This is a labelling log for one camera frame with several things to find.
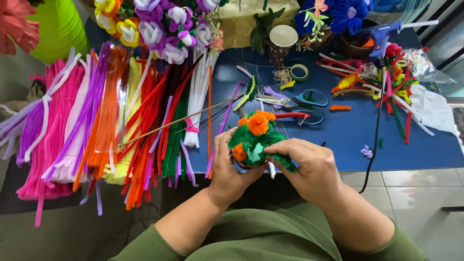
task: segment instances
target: white cloth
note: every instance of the white cloth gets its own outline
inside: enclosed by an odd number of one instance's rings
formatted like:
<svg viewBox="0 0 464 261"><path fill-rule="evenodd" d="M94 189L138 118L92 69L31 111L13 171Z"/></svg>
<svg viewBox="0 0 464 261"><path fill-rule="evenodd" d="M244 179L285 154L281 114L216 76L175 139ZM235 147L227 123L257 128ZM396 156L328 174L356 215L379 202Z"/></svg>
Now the white cloth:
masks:
<svg viewBox="0 0 464 261"><path fill-rule="evenodd" d="M453 111L443 96L427 91L419 84L412 85L411 92L411 107L419 113L418 120L423 125L458 135L454 127Z"/></svg>

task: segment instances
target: green sleeve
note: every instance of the green sleeve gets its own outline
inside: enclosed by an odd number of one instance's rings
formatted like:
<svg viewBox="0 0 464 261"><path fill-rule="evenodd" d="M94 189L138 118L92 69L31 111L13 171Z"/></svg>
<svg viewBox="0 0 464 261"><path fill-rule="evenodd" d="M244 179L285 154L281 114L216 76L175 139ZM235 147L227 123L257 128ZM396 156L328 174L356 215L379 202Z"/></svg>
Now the green sleeve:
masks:
<svg viewBox="0 0 464 261"><path fill-rule="evenodd" d="M335 241L343 261L430 261L419 247L395 224L395 233L390 242L373 252L355 252Z"/></svg>
<svg viewBox="0 0 464 261"><path fill-rule="evenodd" d="M164 241L154 225L140 234L110 261L167 260L183 261L186 256L178 254Z"/></svg>

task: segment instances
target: paper cup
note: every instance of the paper cup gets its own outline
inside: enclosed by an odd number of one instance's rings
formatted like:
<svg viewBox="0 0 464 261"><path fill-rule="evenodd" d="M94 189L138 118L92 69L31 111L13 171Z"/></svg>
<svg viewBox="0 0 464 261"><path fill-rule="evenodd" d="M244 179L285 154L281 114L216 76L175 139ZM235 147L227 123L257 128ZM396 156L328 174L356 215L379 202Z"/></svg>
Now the paper cup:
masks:
<svg viewBox="0 0 464 261"><path fill-rule="evenodd" d="M292 46L298 41L298 34L291 26L279 25L269 33L269 61L273 66L282 66Z"/></svg>

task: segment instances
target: right hand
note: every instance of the right hand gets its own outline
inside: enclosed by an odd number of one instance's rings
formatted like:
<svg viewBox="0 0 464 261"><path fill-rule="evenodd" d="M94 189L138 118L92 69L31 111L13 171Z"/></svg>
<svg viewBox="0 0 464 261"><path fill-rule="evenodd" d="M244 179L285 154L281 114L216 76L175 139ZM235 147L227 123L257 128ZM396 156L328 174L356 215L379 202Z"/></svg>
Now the right hand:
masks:
<svg viewBox="0 0 464 261"><path fill-rule="evenodd" d="M341 194L343 182L335 165L333 152L301 139L288 139L264 149L266 153L289 155L300 166L290 172L279 161L270 160L306 201L322 207Z"/></svg>

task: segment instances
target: glue gun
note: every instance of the glue gun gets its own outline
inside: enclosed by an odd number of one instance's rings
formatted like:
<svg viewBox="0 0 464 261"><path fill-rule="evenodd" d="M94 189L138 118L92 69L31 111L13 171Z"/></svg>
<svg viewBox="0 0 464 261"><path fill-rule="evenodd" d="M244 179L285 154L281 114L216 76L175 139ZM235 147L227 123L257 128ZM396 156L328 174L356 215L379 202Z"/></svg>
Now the glue gun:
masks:
<svg viewBox="0 0 464 261"><path fill-rule="evenodd" d="M369 57L375 61L385 56L387 49L388 38L398 35L401 30L408 27L429 26L438 24L438 20L425 21L419 23L404 24L402 22L394 22L391 25L378 25L360 30L356 35L361 38L371 37L374 41L374 50Z"/></svg>

